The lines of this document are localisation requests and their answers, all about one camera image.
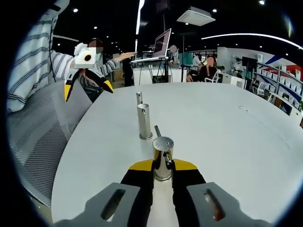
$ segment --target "striped shirt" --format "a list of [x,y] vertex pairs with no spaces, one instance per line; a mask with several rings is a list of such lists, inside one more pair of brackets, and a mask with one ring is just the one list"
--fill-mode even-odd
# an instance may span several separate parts
[[[68,54],[57,53],[52,47],[53,30],[57,16],[45,13],[32,27],[16,55],[8,84],[7,112],[21,110],[27,99],[39,89],[54,83],[53,72],[58,79],[65,79],[68,75],[73,57]],[[108,61],[98,67],[104,76],[118,66],[116,60]],[[86,92],[101,91],[102,89],[84,76],[79,77]]]

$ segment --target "ceiling air conditioner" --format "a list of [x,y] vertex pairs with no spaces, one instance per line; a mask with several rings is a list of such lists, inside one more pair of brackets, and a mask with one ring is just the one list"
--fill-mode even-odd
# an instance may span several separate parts
[[183,13],[177,21],[202,26],[215,21],[215,19],[211,17],[210,13],[204,10],[190,7],[190,9]]

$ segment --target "laptop screen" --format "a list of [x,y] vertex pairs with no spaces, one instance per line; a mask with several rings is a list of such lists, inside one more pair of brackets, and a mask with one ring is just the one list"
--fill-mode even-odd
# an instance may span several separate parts
[[153,57],[166,57],[171,29],[156,38]]

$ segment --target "chrome cylinder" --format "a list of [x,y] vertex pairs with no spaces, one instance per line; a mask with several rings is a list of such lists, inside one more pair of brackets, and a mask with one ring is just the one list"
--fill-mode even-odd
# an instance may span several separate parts
[[149,140],[152,138],[152,131],[148,104],[137,105],[137,111],[140,127],[140,138],[143,140]]
[[143,101],[142,101],[142,92],[138,91],[136,94],[137,94],[137,105],[143,104]]
[[154,148],[155,179],[168,181],[172,173],[172,154],[174,141],[171,138],[161,136],[152,142]]

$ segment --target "mesh chair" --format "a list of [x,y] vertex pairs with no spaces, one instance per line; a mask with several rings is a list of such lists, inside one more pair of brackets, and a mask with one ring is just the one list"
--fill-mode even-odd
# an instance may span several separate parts
[[256,87],[253,87],[253,88],[252,88],[252,92],[255,93],[255,94],[258,95],[258,96],[264,96],[266,86],[267,86],[266,83],[260,82],[258,88],[256,88]]
[[22,110],[8,115],[9,146],[21,183],[46,206],[51,206],[53,181],[65,146],[90,106],[78,81],[66,103],[62,80],[37,91]]
[[204,79],[205,82],[211,82],[211,83],[218,83],[218,80],[219,80],[219,70],[216,71],[212,79],[209,78]]

